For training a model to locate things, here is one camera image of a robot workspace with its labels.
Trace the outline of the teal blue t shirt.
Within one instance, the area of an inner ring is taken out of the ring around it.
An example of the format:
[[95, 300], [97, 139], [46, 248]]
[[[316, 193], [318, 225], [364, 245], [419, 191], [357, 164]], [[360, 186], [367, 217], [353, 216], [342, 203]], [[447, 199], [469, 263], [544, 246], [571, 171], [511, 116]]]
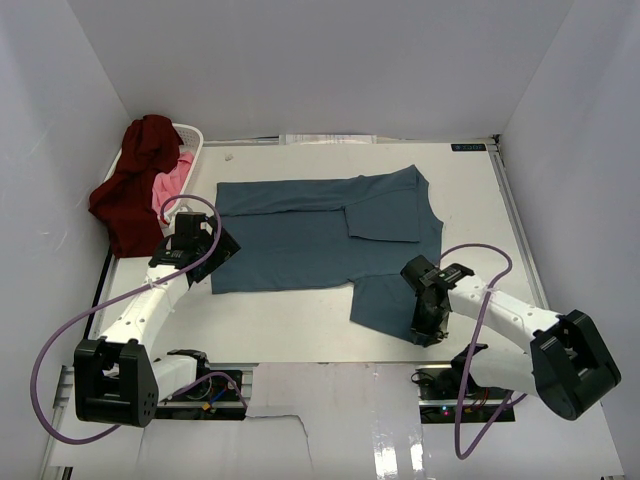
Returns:
[[400, 272], [439, 260], [443, 222], [415, 166], [331, 180], [220, 183], [216, 208], [240, 250], [215, 294], [353, 286], [352, 322], [410, 341], [415, 295]]

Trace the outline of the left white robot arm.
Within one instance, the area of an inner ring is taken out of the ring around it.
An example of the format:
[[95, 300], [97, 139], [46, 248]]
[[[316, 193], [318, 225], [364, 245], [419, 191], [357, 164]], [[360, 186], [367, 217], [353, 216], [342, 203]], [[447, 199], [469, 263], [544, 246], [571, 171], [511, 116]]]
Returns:
[[240, 247], [215, 217], [185, 212], [148, 264], [141, 292], [97, 339], [74, 352], [75, 412], [79, 420], [146, 427], [159, 403], [211, 387], [203, 352], [172, 350], [154, 359], [152, 346], [178, 301]]

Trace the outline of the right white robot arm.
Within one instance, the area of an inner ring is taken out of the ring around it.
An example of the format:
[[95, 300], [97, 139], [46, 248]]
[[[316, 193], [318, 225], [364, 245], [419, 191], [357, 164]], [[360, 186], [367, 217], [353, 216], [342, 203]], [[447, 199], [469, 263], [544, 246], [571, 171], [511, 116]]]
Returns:
[[575, 420], [621, 381], [594, 321], [579, 310], [560, 314], [535, 307], [489, 287], [463, 265], [440, 269], [422, 255], [401, 275], [416, 297], [411, 324], [416, 344], [436, 343], [442, 324], [455, 313], [517, 346], [509, 351], [478, 343], [457, 354], [446, 377], [463, 398], [475, 398], [486, 388], [515, 391]]

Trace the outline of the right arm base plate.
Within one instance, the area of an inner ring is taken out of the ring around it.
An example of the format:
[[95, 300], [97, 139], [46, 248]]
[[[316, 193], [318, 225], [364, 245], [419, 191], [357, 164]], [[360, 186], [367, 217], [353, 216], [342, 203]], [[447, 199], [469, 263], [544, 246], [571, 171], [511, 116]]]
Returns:
[[[418, 387], [418, 405], [423, 425], [453, 425], [457, 412], [459, 375], [446, 365], [425, 365], [410, 377]], [[487, 422], [506, 397], [500, 388], [469, 387], [462, 404], [461, 423]]]

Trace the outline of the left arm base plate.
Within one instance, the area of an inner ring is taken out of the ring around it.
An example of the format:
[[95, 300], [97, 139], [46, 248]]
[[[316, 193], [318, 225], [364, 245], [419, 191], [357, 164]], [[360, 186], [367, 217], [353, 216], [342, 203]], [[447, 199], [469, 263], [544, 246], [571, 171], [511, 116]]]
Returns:
[[214, 376], [190, 391], [163, 401], [155, 413], [156, 419], [184, 421], [242, 421], [246, 407], [233, 383], [223, 376]]

